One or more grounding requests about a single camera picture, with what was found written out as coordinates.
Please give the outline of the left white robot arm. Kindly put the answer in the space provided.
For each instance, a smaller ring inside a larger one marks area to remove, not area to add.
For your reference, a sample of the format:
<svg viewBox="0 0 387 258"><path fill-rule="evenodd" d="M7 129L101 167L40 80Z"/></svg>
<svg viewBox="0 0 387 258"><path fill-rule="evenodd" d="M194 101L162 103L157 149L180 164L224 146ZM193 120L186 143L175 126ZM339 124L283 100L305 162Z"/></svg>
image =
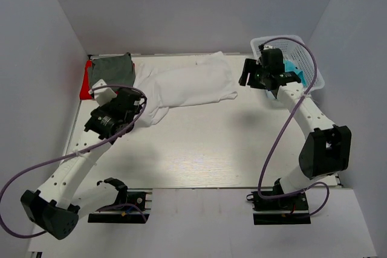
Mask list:
<svg viewBox="0 0 387 258"><path fill-rule="evenodd" d="M73 152L37 190L27 190L21 197L29 220L58 240L66 238L84 216L101 209L121 209L128 201L127 185L116 178L97 181L85 193L77 189L117 139L132 131L147 98L129 87L112 91L108 85L99 85L92 92L98 107L90 112Z"/></svg>

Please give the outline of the white t shirt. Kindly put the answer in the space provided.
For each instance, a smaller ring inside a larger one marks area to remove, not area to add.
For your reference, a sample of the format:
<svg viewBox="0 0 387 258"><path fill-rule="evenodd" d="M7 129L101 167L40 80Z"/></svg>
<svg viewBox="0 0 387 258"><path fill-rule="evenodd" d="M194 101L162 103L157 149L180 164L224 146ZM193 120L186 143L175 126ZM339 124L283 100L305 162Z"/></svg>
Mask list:
<svg viewBox="0 0 387 258"><path fill-rule="evenodd" d="M134 87L148 99L137 127L156 125L171 108L218 103L238 96L231 67L221 51L181 68L136 65Z"/></svg>

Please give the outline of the blue t shirt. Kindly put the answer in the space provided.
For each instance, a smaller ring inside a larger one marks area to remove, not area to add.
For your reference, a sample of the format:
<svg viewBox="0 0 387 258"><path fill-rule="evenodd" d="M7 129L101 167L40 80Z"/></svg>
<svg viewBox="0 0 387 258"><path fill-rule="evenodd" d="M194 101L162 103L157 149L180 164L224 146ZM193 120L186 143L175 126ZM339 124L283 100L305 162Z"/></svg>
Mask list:
<svg viewBox="0 0 387 258"><path fill-rule="evenodd" d="M279 87L288 83L298 82L304 88L307 85L303 71L290 61L270 60L265 63L264 68L262 84L265 86L265 90L271 92L274 97L276 97Z"/></svg>

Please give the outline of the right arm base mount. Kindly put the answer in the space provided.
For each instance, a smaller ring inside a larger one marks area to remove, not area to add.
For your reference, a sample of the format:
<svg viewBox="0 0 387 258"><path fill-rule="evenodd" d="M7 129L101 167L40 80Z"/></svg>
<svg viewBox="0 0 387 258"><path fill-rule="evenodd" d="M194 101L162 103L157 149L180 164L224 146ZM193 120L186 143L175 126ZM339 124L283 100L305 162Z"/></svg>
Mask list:
<svg viewBox="0 0 387 258"><path fill-rule="evenodd" d="M246 200L252 203L254 225L311 224L305 193L282 199L262 199L254 191L246 196Z"/></svg>

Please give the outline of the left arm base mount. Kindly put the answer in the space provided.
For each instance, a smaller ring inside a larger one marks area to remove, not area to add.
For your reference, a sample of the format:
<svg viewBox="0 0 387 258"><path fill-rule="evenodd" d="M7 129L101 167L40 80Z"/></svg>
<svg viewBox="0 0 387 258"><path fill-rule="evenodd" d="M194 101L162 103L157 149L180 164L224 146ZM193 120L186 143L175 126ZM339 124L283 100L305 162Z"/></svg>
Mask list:
<svg viewBox="0 0 387 258"><path fill-rule="evenodd" d="M121 180L107 178L97 181L97 186L110 185L117 195L112 204L103 206L103 211L88 215L90 224L145 224L152 204L152 190L129 189Z"/></svg>

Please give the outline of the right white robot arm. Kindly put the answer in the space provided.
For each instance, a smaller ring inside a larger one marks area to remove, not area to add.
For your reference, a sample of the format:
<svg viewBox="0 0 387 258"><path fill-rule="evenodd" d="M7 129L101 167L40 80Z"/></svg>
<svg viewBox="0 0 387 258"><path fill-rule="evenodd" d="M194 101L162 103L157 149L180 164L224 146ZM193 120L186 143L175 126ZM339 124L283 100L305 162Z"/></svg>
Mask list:
<svg viewBox="0 0 387 258"><path fill-rule="evenodd" d="M259 59L246 59L239 78L241 86L270 91L289 111L286 121L294 120L305 137L298 165L279 178L270 196L281 208L289 208L298 195L318 184L319 180L348 168L352 133L348 126L331 121L308 97L300 77L286 72L282 51L270 48L261 51Z"/></svg>

